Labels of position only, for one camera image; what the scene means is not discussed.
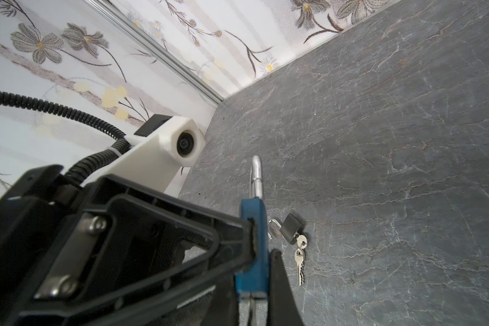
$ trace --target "white plastic mount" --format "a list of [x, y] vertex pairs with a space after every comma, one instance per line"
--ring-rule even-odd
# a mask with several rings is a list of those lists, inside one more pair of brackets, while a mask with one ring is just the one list
[[[191, 134], [194, 148], [188, 155], [180, 155], [177, 142], [182, 133]], [[196, 163], [205, 147], [203, 135], [189, 118], [173, 116], [147, 137], [126, 136], [132, 148], [108, 166], [94, 172], [83, 185], [99, 177], [114, 174], [132, 182], [164, 192], [181, 167]]]

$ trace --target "key head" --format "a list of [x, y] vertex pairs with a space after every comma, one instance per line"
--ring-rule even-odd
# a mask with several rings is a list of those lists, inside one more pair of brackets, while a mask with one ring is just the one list
[[306, 246], [308, 245], [308, 239], [306, 239], [306, 237], [304, 235], [299, 235], [297, 237], [297, 247], [299, 247], [300, 249], [304, 249], [306, 248]]
[[302, 262], [305, 260], [305, 252], [301, 249], [297, 249], [295, 251], [295, 262], [298, 266], [302, 265]]

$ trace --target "gray countertop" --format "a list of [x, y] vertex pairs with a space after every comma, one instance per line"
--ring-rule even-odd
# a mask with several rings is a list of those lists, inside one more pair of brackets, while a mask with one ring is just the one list
[[489, 0], [402, 0], [228, 98], [180, 198], [237, 216], [254, 154], [306, 325], [489, 325]]

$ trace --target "floral wallpaper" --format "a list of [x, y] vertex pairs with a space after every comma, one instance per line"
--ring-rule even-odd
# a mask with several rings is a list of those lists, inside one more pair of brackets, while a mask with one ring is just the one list
[[[163, 35], [156, 21], [145, 28]], [[87, 3], [64, 0], [0, 0], [0, 90], [85, 111], [126, 134], [155, 113], [190, 117], [204, 133], [216, 106]], [[112, 142], [75, 121], [0, 106], [0, 196], [30, 168], [68, 168]], [[169, 194], [179, 193], [188, 170], [178, 171]]]
[[389, 2], [111, 0], [222, 97], [304, 55]]

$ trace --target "silver key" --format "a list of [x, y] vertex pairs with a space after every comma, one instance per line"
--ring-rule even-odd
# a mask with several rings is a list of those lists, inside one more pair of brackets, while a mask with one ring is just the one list
[[308, 245], [308, 239], [302, 234], [297, 237], [297, 247], [304, 249]]
[[298, 248], [295, 251], [295, 262], [297, 263], [297, 269], [298, 269], [298, 274], [299, 274], [299, 286], [302, 286], [305, 282], [305, 278], [302, 275], [302, 266], [304, 265], [303, 262], [305, 260], [305, 252], [302, 251], [302, 249]]

